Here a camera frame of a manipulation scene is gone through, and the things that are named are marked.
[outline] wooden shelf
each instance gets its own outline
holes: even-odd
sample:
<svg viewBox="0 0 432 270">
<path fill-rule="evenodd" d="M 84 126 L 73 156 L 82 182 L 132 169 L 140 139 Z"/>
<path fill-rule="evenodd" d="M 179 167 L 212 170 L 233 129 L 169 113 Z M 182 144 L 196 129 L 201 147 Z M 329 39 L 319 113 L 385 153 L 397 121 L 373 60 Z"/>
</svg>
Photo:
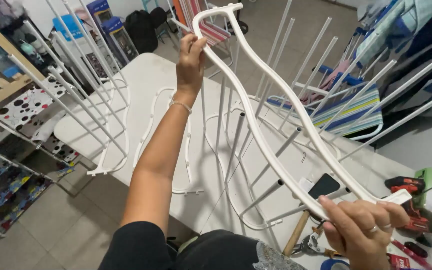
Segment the wooden shelf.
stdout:
<svg viewBox="0 0 432 270">
<path fill-rule="evenodd" d="M 32 80 L 27 75 L 22 75 L 14 82 L 7 84 L 3 89 L 0 89 L 0 102 L 7 99 L 9 96 L 13 95 L 31 82 Z"/>
</svg>

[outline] red striped chair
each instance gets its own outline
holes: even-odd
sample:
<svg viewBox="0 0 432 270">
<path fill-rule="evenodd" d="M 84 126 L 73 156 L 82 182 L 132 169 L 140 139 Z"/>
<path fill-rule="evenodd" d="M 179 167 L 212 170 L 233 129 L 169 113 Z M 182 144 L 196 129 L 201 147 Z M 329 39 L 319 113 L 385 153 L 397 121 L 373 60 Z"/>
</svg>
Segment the red striped chair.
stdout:
<svg viewBox="0 0 432 270">
<path fill-rule="evenodd" d="M 173 18 L 170 21 L 174 22 L 179 30 L 179 38 L 181 39 L 183 35 L 187 35 L 188 33 L 194 34 L 193 29 L 193 19 L 195 16 L 203 10 L 206 10 L 208 6 L 215 7 L 212 4 L 206 5 L 206 3 L 202 2 L 202 0 L 173 0 L 174 7 L 176 9 L 176 14 L 178 20 L 176 20 L 176 16 L 171 9 L 171 14 Z M 228 28 L 226 19 L 224 20 L 226 29 Z M 219 44 L 223 44 L 226 51 L 229 53 L 229 57 L 231 59 L 231 63 L 228 66 L 233 64 L 233 54 L 231 51 L 230 37 L 231 34 L 219 26 L 213 24 L 213 22 L 208 20 L 203 20 L 200 22 L 201 33 L 204 37 L 208 39 L 208 46 L 216 46 Z M 209 75 L 208 78 L 211 78 L 221 72 L 217 70 L 213 74 Z"/>
</svg>

